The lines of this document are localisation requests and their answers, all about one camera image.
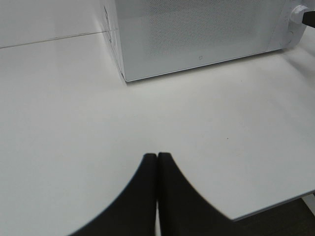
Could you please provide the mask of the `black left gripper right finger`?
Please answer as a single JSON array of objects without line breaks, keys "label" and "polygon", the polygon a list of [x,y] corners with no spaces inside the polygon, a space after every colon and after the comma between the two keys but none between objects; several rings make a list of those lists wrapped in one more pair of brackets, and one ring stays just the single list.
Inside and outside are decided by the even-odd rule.
[{"label": "black left gripper right finger", "polygon": [[163,236],[235,236],[236,225],[187,181],[170,153],[157,159],[157,199]]}]

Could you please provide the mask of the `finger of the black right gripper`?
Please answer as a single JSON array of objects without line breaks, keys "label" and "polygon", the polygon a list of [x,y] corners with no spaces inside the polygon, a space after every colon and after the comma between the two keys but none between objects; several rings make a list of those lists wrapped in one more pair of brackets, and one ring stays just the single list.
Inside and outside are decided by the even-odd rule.
[{"label": "finger of the black right gripper", "polygon": [[303,14],[303,24],[315,26],[315,11],[308,11]]}]

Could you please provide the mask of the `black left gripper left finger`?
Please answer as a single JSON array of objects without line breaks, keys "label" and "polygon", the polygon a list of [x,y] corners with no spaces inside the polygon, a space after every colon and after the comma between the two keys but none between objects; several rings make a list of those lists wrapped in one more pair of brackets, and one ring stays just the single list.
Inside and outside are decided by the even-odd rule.
[{"label": "black left gripper left finger", "polygon": [[73,236],[154,236],[157,156],[147,153],[118,197]]}]

